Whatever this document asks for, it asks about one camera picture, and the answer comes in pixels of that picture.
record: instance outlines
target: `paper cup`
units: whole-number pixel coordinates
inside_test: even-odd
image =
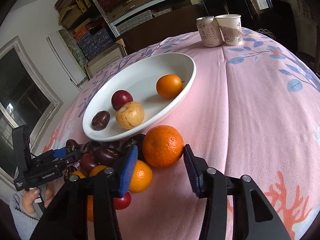
[[[219,24],[213,16],[198,18],[197,28],[204,46],[211,48],[223,43]]]
[[[242,44],[241,15],[225,14],[215,17],[219,23],[222,35],[227,45]]]

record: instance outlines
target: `table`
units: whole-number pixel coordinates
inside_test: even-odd
[[[89,141],[82,118],[99,88],[130,64],[167,52],[192,57],[197,74],[186,98],[161,124],[177,128],[209,166],[228,176],[252,176],[291,239],[300,239],[320,210],[320,81],[285,47],[249,29],[243,28],[241,46],[206,48],[198,32],[187,33],[114,62],[89,81],[44,151],[64,147],[69,138]],[[192,193],[183,160],[152,169],[150,187],[117,211],[122,238],[198,239],[206,200]],[[62,184],[60,178],[55,191]],[[226,239],[232,238],[232,213],[229,200]]]

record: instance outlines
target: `white bowl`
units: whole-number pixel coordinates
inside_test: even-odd
[[[175,74],[184,81],[184,88],[175,98],[162,98],[156,91],[156,83],[164,75]],[[83,117],[85,135],[95,141],[111,142],[130,138],[151,125],[163,120],[186,96],[196,76],[196,64],[191,57],[181,53],[165,53],[140,60],[112,77],[100,88],[89,103]],[[126,90],[144,109],[143,123],[125,130],[116,122],[116,111],[111,97],[118,90]],[[92,129],[91,121],[97,112],[107,110],[110,121],[100,131]]]

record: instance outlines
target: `finger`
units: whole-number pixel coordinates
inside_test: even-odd
[[[46,200],[46,201],[44,202],[44,207],[45,207],[45,208],[47,208],[47,207],[49,206],[49,204],[51,203],[52,199],[53,199],[53,196],[52,196],[49,200]]]
[[[22,197],[22,207],[27,214],[35,213],[35,209],[33,208],[32,203],[34,200],[39,197],[40,190],[38,188],[26,191]]]
[[[49,200],[52,197],[53,193],[51,191],[51,189],[49,188],[49,186],[47,185],[47,190],[44,193],[44,198],[45,200]]]

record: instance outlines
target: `tangerine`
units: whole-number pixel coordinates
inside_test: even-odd
[[[87,221],[93,222],[93,196],[87,198]]]
[[[183,145],[183,138],[177,129],[169,125],[158,125],[147,132],[142,152],[149,164],[166,168],[181,158]]]
[[[157,93],[163,98],[174,98],[183,89],[181,78],[177,75],[165,75],[157,81]]]
[[[95,166],[91,171],[90,171],[90,177],[97,175],[100,171],[104,170],[105,168],[107,168],[108,166],[106,165],[98,165]]]
[[[78,175],[81,179],[86,178],[82,171],[74,171],[71,175]]]
[[[143,161],[137,160],[133,170],[129,191],[141,192],[147,189],[152,181],[152,170]]]

